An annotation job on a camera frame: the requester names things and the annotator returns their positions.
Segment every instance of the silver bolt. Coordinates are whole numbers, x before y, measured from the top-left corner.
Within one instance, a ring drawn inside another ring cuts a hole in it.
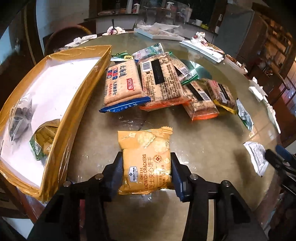
[[[191,174],[189,177],[192,180],[197,180],[198,179],[198,175],[197,174]]]
[[[103,179],[103,177],[104,177],[104,175],[101,173],[98,173],[97,175],[94,176],[94,178],[97,180],[101,180],[101,179]]]
[[[65,181],[64,183],[63,183],[63,186],[64,187],[69,187],[71,185],[71,182],[70,181]]]
[[[224,180],[222,183],[223,183],[223,185],[226,186],[226,187],[230,187],[230,186],[231,186],[230,181]]]

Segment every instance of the table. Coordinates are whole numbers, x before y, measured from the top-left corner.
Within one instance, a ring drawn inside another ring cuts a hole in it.
[[[85,110],[69,159],[68,179],[88,180],[101,173],[113,162],[119,149],[117,131],[160,128],[170,126],[173,135],[170,150],[182,164],[188,165],[207,181],[220,183],[229,180],[252,210],[260,204],[274,177],[268,166],[263,177],[257,176],[250,156],[243,146],[246,141],[259,142],[273,149],[279,142],[276,128],[268,118],[263,102],[258,102],[248,90],[248,79],[228,64],[214,64],[199,52],[186,48],[178,41],[152,40],[137,33],[102,36],[83,44],[112,45],[112,53],[137,50],[161,42],[165,51],[172,51],[180,59],[189,59],[204,66],[214,80],[226,84],[234,97],[239,97],[254,122],[249,132],[238,115],[229,112],[211,120],[192,122],[179,106],[145,112],[137,107],[119,113],[99,113],[103,106],[104,78],[94,89]],[[149,195],[117,196],[106,203],[106,215],[111,238],[114,240],[181,240],[189,203],[181,203],[174,190],[163,189]],[[208,240],[213,240],[213,203],[210,203]]]

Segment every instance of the barcode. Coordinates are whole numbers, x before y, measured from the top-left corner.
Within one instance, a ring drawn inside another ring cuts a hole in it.
[[[180,70],[180,72],[181,72],[182,74],[184,74],[185,76],[188,75],[188,69],[187,69],[186,67],[182,67],[182,68],[180,68],[179,70]]]
[[[150,61],[142,63],[142,68],[143,68],[143,72],[152,70]]]
[[[39,155],[39,153],[41,151],[41,146],[38,144],[37,141],[35,141],[35,143],[34,143],[34,148],[35,148],[36,155]]]
[[[220,96],[221,96],[221,98],[222,98],[222,103],[227,104],[227,100],[226,100],[226,98],[225,98],[223,92],[220,92]]]
[[[199,91],[198,93],[204,99],[204,101],[212,101],[204,91]]]

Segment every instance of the small white packet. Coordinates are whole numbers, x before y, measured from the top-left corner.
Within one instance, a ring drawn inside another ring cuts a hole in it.
[[[245,148],[251,156],[251,162],[255,172],[259,176],[263,176],[268,166],[268,161],[265,160],[265,149],[263,145],[257,142],[247,141],[244,143]]]

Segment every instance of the yellow package seal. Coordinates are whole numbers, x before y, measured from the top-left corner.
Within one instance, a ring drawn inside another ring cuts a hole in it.
[[[171,182],[169,138],[171,127],[118,131],[123,151],[123,184],[119,194],[149,194]]]

